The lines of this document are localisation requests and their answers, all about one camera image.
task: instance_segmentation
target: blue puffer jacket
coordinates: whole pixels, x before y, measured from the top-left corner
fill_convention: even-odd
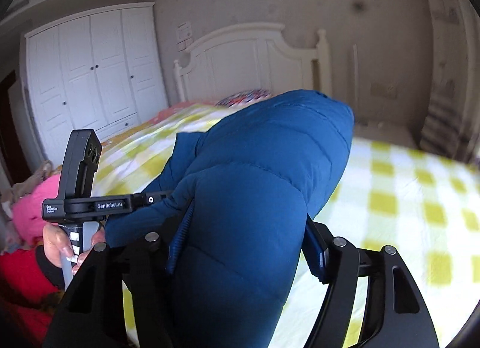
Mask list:
[[[337,186],[352,140],[347,105],[315,91],[254,104],[208,132],[181,133],[146,191],[171,197],[118,219],[121,246],[161,226],[193,199],[173,274],[174,321],[188,346],[267,347],[299,260],[307,213]]]

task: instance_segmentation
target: device handle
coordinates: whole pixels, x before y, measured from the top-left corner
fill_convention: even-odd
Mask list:
[[[88,221],[80,224],[59,225],[70,239],[73,247],[73,257],[61,256],[61,268],[65,289],[74,278],[71,269],[76,266],[78,256],[92,248],[92,236],[97,233],[100,224],[97,221]]]

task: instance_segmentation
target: white wardrobe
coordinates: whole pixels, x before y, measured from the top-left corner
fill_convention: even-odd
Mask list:
[[[73,129],[104,141],[168,107],[152,6],[95,9],[26,34],[31,108],[55,166]]]

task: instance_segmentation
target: silver screw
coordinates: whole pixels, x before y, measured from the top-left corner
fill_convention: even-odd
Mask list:
[[[397,250],[392,245],[385,245],[385,252],[388,254],[396,254]]]
[[[347,242],[346,239],[344,239],[343,237],[335,237],[333,239],[333,244],[337,245],[337,247],[344,247]]]
[[[155,242],[158,240],[158,233],[157,232],[150,232],[150,233],[147,233],[147,235],[145,236],[145,240],[147,240],[148,242]]]
[[[103,252],[106,249],[107,245],[104,242],[98,242],[93,247],[95,252]]]

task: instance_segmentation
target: checkered bed sheet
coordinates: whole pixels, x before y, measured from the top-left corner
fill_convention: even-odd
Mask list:
[[[139,128],[102,154],[93,195],[138,192],[162,171],[177,132],[206,131],[239,108],[195,105]],[[315,220],[357,247],[394,245],[431,313],[440,346],[460,330],[480,298],[480,196],[469,167],[419,151],[355,138],[345,173]],[[357,342],[367,279],[358,281],[345,346]],[[303,347],[326,286],[300,257],[271,348]],[[131,295],[124,290],[129,336],[136,340]]]

